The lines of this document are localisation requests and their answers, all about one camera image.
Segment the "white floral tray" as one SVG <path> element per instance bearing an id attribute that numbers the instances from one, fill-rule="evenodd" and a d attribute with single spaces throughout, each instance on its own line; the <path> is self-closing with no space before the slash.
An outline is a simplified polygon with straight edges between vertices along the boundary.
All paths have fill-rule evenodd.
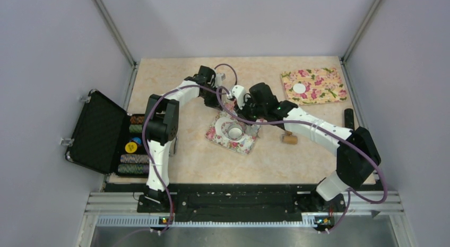
<path id="1" fill-rule="evenodd" d="M 236 115 L 236 112 L 234 111 L 234 103 L 233 102 L 229 101 L 229 102 L 224 103 L 224 105 L 225 105 L 226 109 L 229 110 L 230 112 L 227 113 L 225 110 L 218 112 L 218 114 L 214 118 L 213 122 L 211 123 L 210 127 L 208 128 L 205 136 L 209 141 L 211 141 L 219 146 L 222 146 L 224 148 L 227 148 L 231 151 L 234 151 L 234 152 L 242 154 L 242 155 L 247 155 L 252 151 L 252 149 L 255 146 L 256 140 L 259 137 L 259 132 L 260 132 L 261 126 L 260 125 L 248 125 L 248 124 L 238 121 L 237 119 L 232 117 L 231 114 Z M 240 142 L 228 141 L 228 140 L 225 140 L 223 137 L 220 137 L 219 135 L 216 134 L 214 125 L 215 125 L 215 122 L 220 117 L 231 118 L 232 120 L 237 121 L 240 125 L 242 125 L 244 127 L 244 131 L 245 131 L 244 138 Z"/>

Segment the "white dough piece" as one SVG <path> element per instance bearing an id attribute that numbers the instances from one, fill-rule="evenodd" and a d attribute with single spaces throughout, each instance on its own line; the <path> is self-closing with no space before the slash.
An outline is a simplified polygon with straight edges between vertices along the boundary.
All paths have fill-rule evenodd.
<path id="1" fill-rule="evenodd" d="M 220 137 L 223 137 L 225 140 L 232 141 L 232 140 L 230 140 L 228 138 L 228 135 L 226 134 L 227 128 L 230 125 L 232 125 L 232 124 L 239 124 L 239 123 L 237 121 L 235 121 L 235 120 L 232 120 L 231 118 L 228 118 L 228 117 L 220 117 L 215 122 L 215 125 L 214 125 L 216 134 L 219 135 Z"/>

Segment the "wooden dough roller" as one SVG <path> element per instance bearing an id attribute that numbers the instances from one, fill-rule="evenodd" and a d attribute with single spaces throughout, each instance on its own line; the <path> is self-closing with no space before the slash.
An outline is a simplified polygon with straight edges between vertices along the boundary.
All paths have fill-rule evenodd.
<path id="1" fill-rule="evenodd" d="M 281 137 L 281 141 L 286 144 L 296 145 L 298 143 L 298 137 L 290 131 L 285 131 Z"/>

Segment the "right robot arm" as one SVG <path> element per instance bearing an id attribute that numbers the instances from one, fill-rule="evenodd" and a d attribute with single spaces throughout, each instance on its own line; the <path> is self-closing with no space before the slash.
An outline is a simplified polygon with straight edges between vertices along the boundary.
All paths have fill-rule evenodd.
<path id="1" fill-rule="evenodd" d="M 311 204 L 325 211 L 341 192 L 359 188 L 381 162 L 370 132 L 364 127 L 349 129 L 328 123 L 288 100 L 279 101 L 264 82 L 247 91 L 235 85 L 229 98 L 236 101 L 237 115 L 247 123 L 265 120 L 283 130 L 307 137 L 336 157 L 336 169 L 321 180 L 311 196 Z"/>

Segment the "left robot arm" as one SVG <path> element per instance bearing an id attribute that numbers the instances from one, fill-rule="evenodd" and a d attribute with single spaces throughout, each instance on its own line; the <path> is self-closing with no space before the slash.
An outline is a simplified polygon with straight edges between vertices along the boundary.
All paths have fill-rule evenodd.
<path id="1" fill-rule="evenodd" d="M 202 65 L 198 73 L 186 77 L 174 89 L 149 97 L 142 129 L 143 145 L 149 157 L 148 190 L 144 194 L 156 211 L 165 211 L 170 205 L 168 162 L 170 149 L 177 139 L 180 108 L 201 97 L 205 106 L 219 109 L 215 94 L 225 78 L 223 73 Z"/>

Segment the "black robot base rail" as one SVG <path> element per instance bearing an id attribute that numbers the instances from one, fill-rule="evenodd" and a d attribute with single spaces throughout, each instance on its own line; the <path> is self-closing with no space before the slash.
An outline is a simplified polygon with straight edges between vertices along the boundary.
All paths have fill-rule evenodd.
<path id="1" fill-rule="evenodd" d="M 137 212 L 174 213 L 176 222 L 300 222 L 308 212 L 344 211 L 339 194 L 324 201 L 311 184 L 171 184 L 166 193 L 146 191 Z"/>

